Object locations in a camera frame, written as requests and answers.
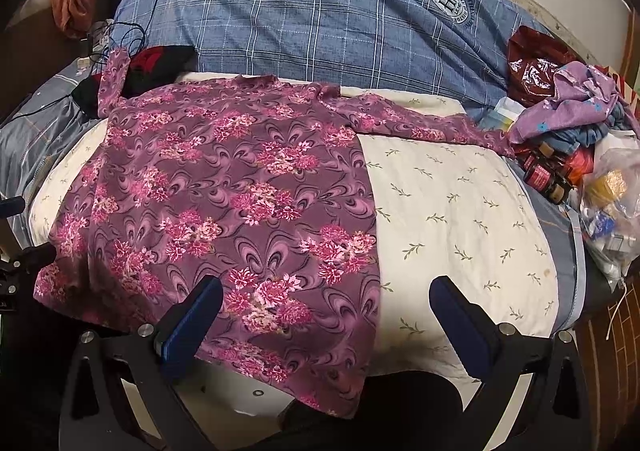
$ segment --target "bolt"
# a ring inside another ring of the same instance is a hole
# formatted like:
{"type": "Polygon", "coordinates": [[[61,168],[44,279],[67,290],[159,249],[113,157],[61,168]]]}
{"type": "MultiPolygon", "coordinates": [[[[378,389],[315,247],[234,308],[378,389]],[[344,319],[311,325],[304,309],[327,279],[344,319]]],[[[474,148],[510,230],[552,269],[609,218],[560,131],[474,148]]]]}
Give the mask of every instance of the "bolt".
{"type": "Polygon", "coordinates": [[[498,329],[500,330],[500,333],[506,336],[512,336],[514,335],[514,333],[516,333],[516,327],[511,323],[500,323],[498,325],[498,329]]]}
{"type": "Polygon", "coordinates": [[[558,332],[558,339],[560,339],[564,343],[570,343],[574,340],[574,338],[571,336],[571,333],[567,332],[566,330],[558,332]]]}
{"type": "Polygon", "coordinates": [[[154,326],[150,325],[149,323],[145,323],[143,325],[140,325],[140,328],[138,328],[138,335],[140,337],[148,337],[153,332],[154,332],[154,326]]]}
{"type": "Polygon", "coordinates": [[[94,333],[91,332],[91,330],[88,330],[87,332],[85,332],[80,336],[80,342],[84,345],[87,343],[90,343],[93,340],[94,340],[94,333]]]}

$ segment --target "white sheet with leaf print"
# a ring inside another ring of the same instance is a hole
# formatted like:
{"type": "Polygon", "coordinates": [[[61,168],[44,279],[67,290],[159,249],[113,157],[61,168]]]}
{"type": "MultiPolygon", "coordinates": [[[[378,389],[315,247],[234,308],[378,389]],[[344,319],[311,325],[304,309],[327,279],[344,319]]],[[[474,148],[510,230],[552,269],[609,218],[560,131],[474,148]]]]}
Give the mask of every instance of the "white sheet with leaf print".
{"type": "Polygon", "coordinates": [[[469,381],[429,306],[448,275],[494,322],[548,336],[556,269],[527,197],[494,152],[359,135],[369,167],[382,276],[373,374],[428,370],[469,381]]]}

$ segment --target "purple floral shirt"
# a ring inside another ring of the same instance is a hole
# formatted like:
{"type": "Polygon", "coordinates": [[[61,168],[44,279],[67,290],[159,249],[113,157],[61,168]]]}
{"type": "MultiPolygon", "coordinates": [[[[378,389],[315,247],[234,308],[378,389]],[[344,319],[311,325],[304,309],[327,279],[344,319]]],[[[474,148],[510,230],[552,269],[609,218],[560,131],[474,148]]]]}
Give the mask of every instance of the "purple floral shirt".
{"type": "Polygon", "coordinates": [[[123,331],[157,322],[206,274],[223,310],[198,357],[353,416],[376,334],[375,205],[356,132],[512,155],[465,115],[423,116],[338,86],[273,77],[170,84],[120,97],[115,50],[98,92],[102,145],[49,238],[34,296],[123,331]]]}

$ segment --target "white string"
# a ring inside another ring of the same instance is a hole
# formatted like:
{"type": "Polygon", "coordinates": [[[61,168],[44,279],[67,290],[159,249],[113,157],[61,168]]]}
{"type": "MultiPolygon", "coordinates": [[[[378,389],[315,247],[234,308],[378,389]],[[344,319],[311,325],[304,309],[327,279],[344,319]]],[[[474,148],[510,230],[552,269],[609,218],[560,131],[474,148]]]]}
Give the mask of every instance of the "white string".
{"type": "Polygon", "coordinates": [[[609,321],[609,328],[607,329],[607,338],[605,339],[605,341],[609,341],[609,336],[611,335],[611,327],[613,326],[613,319],[616,318],[616,314],[618,313],[618,309],[620,308],[620,305],[622,305],[622,302],[625,300],[627,291],[626,291],[626,281],[624,278],[622,278],[622,286],[625,288],[625,293],[622,294],[622,298],[620,298],[620,301],[618,301],[618,304],[616,305],[616,309],[613,310],[613,315],[611,316],[611,320],[609,321]]]}

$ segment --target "dark red plastic bag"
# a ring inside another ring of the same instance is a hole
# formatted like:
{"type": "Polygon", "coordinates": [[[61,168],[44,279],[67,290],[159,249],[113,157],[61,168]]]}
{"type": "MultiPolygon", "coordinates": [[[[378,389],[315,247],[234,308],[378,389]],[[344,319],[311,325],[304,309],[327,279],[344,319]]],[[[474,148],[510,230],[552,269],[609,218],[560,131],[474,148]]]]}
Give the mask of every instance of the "dark red plastic bag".
{"type": "Polygon", "coordinates": [[[578,54],[562,40],[521,26],[509,39],[508,95],[526,108],[554,95],[554,74],[578,54]]]}

